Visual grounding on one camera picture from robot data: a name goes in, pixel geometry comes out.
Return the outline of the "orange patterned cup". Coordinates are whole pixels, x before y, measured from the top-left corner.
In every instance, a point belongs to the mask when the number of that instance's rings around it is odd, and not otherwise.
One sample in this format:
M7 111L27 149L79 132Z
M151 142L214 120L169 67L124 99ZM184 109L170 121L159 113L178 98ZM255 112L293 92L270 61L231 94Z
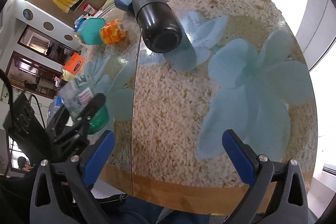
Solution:
M126 30L122 21L115 19L106 23L100 29L100 38L106 45L114 45L119 43L122 39L126 38Z

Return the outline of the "dark blue cup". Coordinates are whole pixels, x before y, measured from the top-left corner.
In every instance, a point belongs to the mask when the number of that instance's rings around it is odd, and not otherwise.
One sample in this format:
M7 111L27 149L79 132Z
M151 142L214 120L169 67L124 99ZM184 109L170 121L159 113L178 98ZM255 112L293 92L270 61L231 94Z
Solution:
M114 5L128 14L134 16L134 9L132 5L133 0L114 0Z

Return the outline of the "orange tissue box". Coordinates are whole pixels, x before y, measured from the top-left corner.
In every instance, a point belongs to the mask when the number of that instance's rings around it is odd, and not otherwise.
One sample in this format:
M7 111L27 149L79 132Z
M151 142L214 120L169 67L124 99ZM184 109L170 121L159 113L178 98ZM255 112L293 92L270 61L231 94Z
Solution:
M71 56L71 58L66 62L63 68L69 73L76 75L83 64L84 64L83 57L79 55L77 52L75 52Z

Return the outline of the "teal hexagonal tin box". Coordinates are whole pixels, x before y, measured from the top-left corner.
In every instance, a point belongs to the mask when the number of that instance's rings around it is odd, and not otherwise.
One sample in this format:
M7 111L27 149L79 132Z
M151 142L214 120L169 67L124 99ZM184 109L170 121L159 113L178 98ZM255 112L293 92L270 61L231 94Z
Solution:
M84 20L77 31L80 40L88 46L96 46L102 44L100 37L100 29L105 25L103 18L89 18Z

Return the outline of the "black ribbed thermos bottle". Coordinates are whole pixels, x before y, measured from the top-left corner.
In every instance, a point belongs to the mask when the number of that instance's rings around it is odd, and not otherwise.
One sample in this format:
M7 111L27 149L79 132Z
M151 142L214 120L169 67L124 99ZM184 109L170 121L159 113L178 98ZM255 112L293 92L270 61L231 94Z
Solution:
M143 42L152 52L168 53L182 39L180 23L165 0L132 0Z

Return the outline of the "red snack jar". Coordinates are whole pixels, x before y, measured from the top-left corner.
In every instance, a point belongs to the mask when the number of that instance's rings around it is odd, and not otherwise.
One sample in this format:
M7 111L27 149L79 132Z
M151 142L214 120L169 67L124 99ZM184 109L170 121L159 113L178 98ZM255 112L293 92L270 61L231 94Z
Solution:
M86 12L87 14L92 15L92 16L96 15L97 12L98 12L98 10L95 9L95 8L94 8L92 5L90 5L89 3L86 3L86 4L83 6L82 10L83 10L84 12Z

